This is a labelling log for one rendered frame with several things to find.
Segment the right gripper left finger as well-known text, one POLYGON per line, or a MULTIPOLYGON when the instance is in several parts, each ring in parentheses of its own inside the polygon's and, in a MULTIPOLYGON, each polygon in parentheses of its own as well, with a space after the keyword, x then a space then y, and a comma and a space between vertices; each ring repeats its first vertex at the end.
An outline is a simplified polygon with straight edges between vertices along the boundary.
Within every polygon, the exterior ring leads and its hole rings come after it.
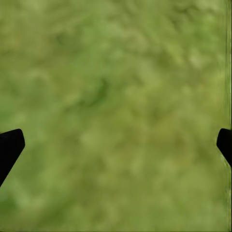
POLYGON ((0 134, 0 187, 25 147, 21 129, 0 134))

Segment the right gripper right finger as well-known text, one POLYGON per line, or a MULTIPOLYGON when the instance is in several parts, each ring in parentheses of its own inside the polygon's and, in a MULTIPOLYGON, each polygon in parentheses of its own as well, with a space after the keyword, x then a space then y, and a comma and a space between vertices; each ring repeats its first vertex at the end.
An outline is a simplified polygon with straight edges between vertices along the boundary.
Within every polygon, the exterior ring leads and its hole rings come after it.
POLYGON ((220 129, 217 146, 232 167, 232 130, 220 129))

